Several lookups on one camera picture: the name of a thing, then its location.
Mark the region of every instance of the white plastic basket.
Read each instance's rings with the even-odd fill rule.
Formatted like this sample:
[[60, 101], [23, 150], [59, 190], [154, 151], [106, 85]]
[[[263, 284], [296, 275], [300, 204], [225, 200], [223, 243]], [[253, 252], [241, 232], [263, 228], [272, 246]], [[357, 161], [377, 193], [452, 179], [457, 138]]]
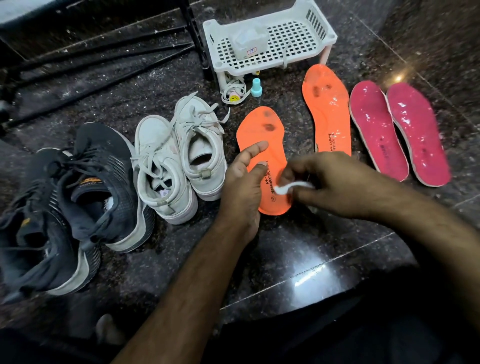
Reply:
[[[253, 23], [267, 27], [269, 49], [238, 60], [228, 34], [235, 34]], [[242, 76], [267, 68], [286, 66], [320, 53], [320, 63], [326, 64], [330, 49], [337, 40], [336, 33], [313, 0], [297, 0], [290, 9], [227, 25], [207, 20], [203, 27], [220, 88], [225, 86], [224, 72]]]

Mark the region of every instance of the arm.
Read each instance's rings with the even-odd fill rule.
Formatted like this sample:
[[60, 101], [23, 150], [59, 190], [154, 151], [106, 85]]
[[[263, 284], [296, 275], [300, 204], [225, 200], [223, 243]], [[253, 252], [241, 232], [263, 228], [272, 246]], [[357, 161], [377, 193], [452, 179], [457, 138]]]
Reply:
[[260, 181], [266, 162], [250, 173], [250, 159], [267, 142], [240, 153], [226, 172], [219, 214], [158, 307], [113, 361], [114, 364], [199, 363], [243, 248], [260, 222]]
[[380, 223], [407, 242], [419, 244], [441, 268], [467, 319], [480, 332], [480, 237], [472, 226], [444, 206], [342, 152], [292, 160], [281, 184], [306, 173], [316, 175], [322, 188], [296, 187], [294, 199], [343, 217]]

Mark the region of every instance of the person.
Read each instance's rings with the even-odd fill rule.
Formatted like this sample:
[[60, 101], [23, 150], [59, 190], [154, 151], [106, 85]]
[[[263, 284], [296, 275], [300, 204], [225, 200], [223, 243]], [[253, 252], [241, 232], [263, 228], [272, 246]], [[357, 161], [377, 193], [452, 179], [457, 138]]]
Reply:
[[279, 184], [316, 176], [321, 188], [294, 187], [293, 200], [393, 229], [427, 278], [414, 276], [402, 284], [396, 277], [380, 290], [356, 291], [260, 324], [226, 329], [226, 339], [222, 330], [217, 345], [206, 348], [237, 260], [259, 228], [267, 162], [250, 172], [247, 166], [267, 148], [267, 142], [259, 142], [235, 158], [225, 175], [217, 218], [112, 363], [193, 364], [202, 357], [206, 363], [472, 360], [480, 332], [478, 232], [446, 207], [343, 152], [294, 158]]

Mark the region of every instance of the white sneaker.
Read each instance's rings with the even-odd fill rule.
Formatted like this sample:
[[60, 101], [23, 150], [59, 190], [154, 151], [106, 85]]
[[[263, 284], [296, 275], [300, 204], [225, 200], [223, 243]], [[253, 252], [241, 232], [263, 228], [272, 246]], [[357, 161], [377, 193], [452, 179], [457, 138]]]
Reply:
[[209, 106], [194, 92], [182, 97], [175, 105], [175, 125], [180, 145], [180, 158], [185, 175], [198, 197], [215, 201], [221, 197], [227, 162], [223, 151], [223, 128], [213, 112], [218, 104]]
[[170, 224], [190, 220], [198, 201], [182, 171], [173, 125], [158, 115], [143, 118], [135, 132], [135, 152], [142, 201]]

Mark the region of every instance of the dark stain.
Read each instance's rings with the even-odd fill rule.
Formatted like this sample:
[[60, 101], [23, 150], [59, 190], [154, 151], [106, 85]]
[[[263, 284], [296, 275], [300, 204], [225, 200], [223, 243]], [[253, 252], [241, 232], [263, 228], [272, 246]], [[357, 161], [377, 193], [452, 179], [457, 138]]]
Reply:
[[263, 124], [262, 125], [265, 130], [267, 130], [268, 132], [272, 132], [273, 130], [275, 130], [275, 125], [273, 124]]

